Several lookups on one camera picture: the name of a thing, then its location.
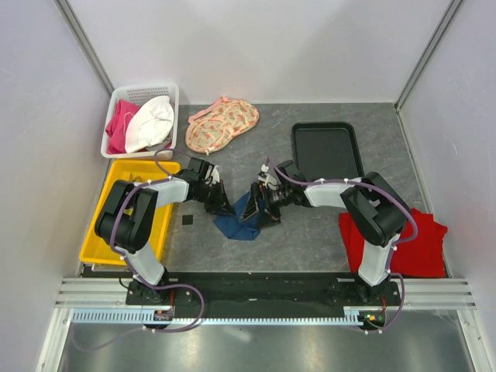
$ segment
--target white laundry basket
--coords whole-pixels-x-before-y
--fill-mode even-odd
[[[177,140],[177,114],[179,109],[179,88],[174,83],[168,84],[142,84],[142,85],[128,85],[125,87],[117,88],[113,91],[110,103],[108,105],[107,118],[105,119],[105,127],[103,128],[102,137],[102,156],[109,159],[150,159],[153,158],[155,151],[140,151],[137,153],[107,153],[109,147],[109,136],[105,128],[109,124],[110,119],[114,116],[115,107],[119,99],[131,102],[134,105],[143,106],[150,99],[160,95],[167,95],[170,99],[170,104],[174,108],[174,124],[172,125],[172,139],[170,148],[176,147]],[[172,158],[172,151],[164,151],[159,154],[160,160],[169,160]]]

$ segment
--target black mounting plate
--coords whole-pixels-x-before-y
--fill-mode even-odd
[[[201,292],[206,319],[340,317],[346,306],[381,307],[383,297],[388,306],[398,306],[401,300],[393,281],[364,300],[363,282],[353,273],[170,273],[169,278],[171,284],[190,284]],[[129,284],[127,305],[170,304],[168,294],[158,301],[137,286]],[[195,318],[200,305],[193,291],[174,289],[176,318]]]

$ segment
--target metal floor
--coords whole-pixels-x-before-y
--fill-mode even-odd
[[[93,347],[136,325],[72,325]],[[66,346],[70,372],[471,372],[456,313],[403,312],[382,335],[332,326],[204,325],[185,333],[138,332],[95,353]]]

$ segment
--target metal frame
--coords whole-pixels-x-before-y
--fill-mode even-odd
[[[130,279],[122,279],[122,282],[127,284]],[[64,278],[36,372],[57,370],[74,311],[80,312],[84,309],[101,309],[102,312],[110,315],[113,313],[116,315],[129,313],[131,315],[136,311],[150,309],[167,310],[168,306],[126,305],[126,289],[115,278]],[[369,309],[375,308],[347,308],[351,312]],[[456,310],[476,371],[494,370],[484,345],[484,337],[481,336],[481,329],[477,321],[477,308],[469,284],[465,279],[405,279],[405,306],[403,309],[404,311]]]
[[[98,57],[95,49],[91,45],[91,42],[83,29],[83,26],[79,22],[76,13],[72,9],[68,0],[53,0],[55,5],[58,7],[60,14],[65,19],[65,22],[69,29],[71,30],[74,38],[76,39],[79,47],[83,51],[84,55],[88,59],[88,63],[95,72],[95,75],[102,83],[103,87],[107,91],[108,95],[111,95],[114,91],[114,85],[110,81],[110,77],[107,75],[105,68],[103,67],[100,58]]]
[[[66,24],[73,33],[84,55],[87,57],[98,79],[105,90],[111,94],[114,90],[113,84],[74,10],[70,6],[69,1],[53,1],[60,10]],[[440,40],[446,34],[462,3],[463,0],[451,0],[406,85],[402,89],[398,100],[394,104],[407,144],[408,153],[412,160],[415,176],[420,185],[422,199],[429,212],[432,211],[432,206],[429,202],[429,196],[425,191],[421,172],[416,166],[412,150],[409,146],[408,134],[401,119],[401,108],[422,76],[425,67],[436,51]],[[495,370],[494,362],[487,353],[489,349],[484,343],[485,338],[481,332],[481,323],[474,299],[472,298],[468,283],[464,279],[407,279],[405,280],[405,296],[405,311],[456,310],[476,371],[485,372]],[[107,312],[136,312],[137,309],[143,309],[143,307],[139,306],[126,306],[125,299],[126,291],[119,285],[116,279],[65,278],[60,287],[57,303],[55,304],[36,372],[57,370],[67,339],[69,325],[76,308],[103,308]]]
[[[424,72],[425,67],[427,66],[432,55],[436,51],[439,42],[445,35],[446,31],[448,30],[448,27],[450,27],[450,24],[453,21],[456,13],[460,9],[460,6],[462,5],[463,1],[464,0],[451,0],[448,7],[446,8],[443,17],[439,21],[436,29],[434,30],[434,33],[432,34],[429,42],[427,43],[427,46],[425,47],[424,51],[422,52],[422,55],[418,59],[418,62],[413,69],[413,72],[410,74],[410,77],[408,78],[405,87],[401,91],[398,100],[394,104],[397,112],[401,110],[408,96],[410,95],[413,88],[417,84],[417,81]]]

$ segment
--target black tray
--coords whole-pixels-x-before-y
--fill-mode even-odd
[[[309,181],[363,176],[353,127],[347,122],[299,122],[291,130],[293,160]]]

